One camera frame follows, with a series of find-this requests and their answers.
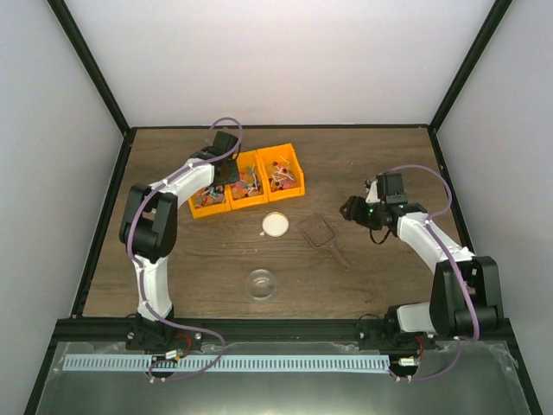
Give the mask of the brown plastic scoop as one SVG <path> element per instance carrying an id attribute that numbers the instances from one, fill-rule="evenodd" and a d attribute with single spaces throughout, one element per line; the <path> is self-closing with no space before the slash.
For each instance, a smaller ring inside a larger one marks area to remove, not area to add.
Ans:
<path id="1" fill-rule="evenodd" d="M 326 249 L 343 270 L 349 271 L 351 265 L 336 244 L 337 233 L 322 214 L 312 214 L 298 224 L 300 233 L 316 249 Z"/>

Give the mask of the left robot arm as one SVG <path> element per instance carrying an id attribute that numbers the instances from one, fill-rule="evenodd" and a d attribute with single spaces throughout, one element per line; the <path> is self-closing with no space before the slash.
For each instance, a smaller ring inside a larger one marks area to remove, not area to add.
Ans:
<path id="1" fill-rule="evenodd" d="M 210 145 L 193 153 L 174 173 L 130 188 L 119 239 L 137 275 L 137 314 L 151 321 L 145 335 L 156 348 L 169 348 L 176 339 L 175 325 L 165 319 L 173 311 L 168 256 L 177 239 L 179 208 L 199 190 L 238 180 L 240 145 L 240 136 L 217 131 Z"/>

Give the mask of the clear plastic jar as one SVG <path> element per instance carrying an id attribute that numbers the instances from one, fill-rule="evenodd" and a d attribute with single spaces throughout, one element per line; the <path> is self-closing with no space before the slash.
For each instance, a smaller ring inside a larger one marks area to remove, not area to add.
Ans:
<path id="1" fill-rule="evenodd" d="M 276 278 L 268 270 L 257 269 L 247 278 L 246 290 L 252 299 L 256 301 L 268 301 L 276 293 Z"/>

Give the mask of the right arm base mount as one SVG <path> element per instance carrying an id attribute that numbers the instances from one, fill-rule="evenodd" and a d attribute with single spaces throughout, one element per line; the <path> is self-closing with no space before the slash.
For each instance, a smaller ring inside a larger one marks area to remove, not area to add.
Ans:
<path id="1" fill-rule="evenodd" d="M 359 348 L 363 350 L 417 354 L 437 348 L 436 342 L 421 332 L 401 332 L 395 317 L 367 313 L 355 321 L 354 329 Z"/>

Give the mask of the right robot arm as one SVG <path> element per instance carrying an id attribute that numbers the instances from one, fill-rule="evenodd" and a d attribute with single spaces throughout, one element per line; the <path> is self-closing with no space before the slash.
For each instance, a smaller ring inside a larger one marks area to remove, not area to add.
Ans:
<path id="1" fill-rule="evenodd" d="M 389 308 L 386 342 L 404 348 L 415 333 L 476 341 L 499 329 L 504 311 L 496 261 L 456 243 L 421 204 L 408 201 L 401 174 L 378 175 L 366 186 L 365 196 L 351 196 L 340 207 L 342 217 L 400 239 L 434 274 L 427 303 Z"/>

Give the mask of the orange bin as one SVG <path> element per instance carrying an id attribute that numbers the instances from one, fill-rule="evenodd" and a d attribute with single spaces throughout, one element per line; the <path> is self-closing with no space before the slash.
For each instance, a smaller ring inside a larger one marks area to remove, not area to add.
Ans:
<path id="1" fill-rule="evenodd" d="M 231 204 L 228 187 L 210 186 L 201 188 L 188 199 L 188 205 L 194 219 L 230 212 Z"/>
<path id="2" fill-rule="evenodd" d="M 242 152 L 237 159 L 238 181 L 228 186 L 232 210 L 250 208 L 269 202 L 264 184 L 263 163 L 255 150 Z"/>
<path id="3" fill-rule="evenodd" d="M 282 201 L 305 195 L 303 170 L 292 144 L 258 149 L 257 156 L 269 201 Z"/>

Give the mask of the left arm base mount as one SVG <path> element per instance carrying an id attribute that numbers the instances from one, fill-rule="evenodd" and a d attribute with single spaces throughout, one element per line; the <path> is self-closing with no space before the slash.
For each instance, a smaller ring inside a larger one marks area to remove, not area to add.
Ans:
<path id="1" fill-rule="evenodd" d="M 166 352 L 178 348 L 199 350 L 201 340 L 186 330 L 159 322 L 141 322 L 131 326 L 125 346 L 128 350 L 144 352 Z"/>

